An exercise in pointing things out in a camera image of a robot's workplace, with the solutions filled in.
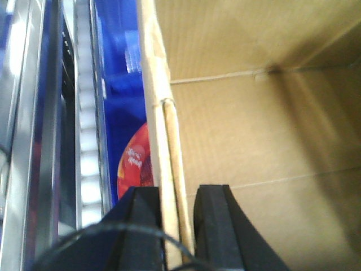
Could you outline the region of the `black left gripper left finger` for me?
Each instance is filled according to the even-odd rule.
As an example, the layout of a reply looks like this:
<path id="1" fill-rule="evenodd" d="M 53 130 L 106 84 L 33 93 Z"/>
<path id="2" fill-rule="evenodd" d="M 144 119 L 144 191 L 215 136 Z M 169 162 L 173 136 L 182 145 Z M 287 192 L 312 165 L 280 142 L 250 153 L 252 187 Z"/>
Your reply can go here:
<path id="1" fill-rule="evenodd" d="M 131 187 L 100 222 L 64 237 L 36 270 L 164 270 L 157 187 Z"/>

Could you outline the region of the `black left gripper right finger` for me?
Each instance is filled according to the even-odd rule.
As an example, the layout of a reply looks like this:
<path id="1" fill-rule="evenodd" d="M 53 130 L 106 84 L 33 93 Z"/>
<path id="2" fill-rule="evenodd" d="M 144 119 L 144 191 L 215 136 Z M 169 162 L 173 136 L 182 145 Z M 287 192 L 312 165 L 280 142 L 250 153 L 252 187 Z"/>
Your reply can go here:
<path id="1" fill-rule="evenodd" d="M 195 256 L 214 270 L 288 270 L 238 205 L 228 185 L 199 186 Z"/>

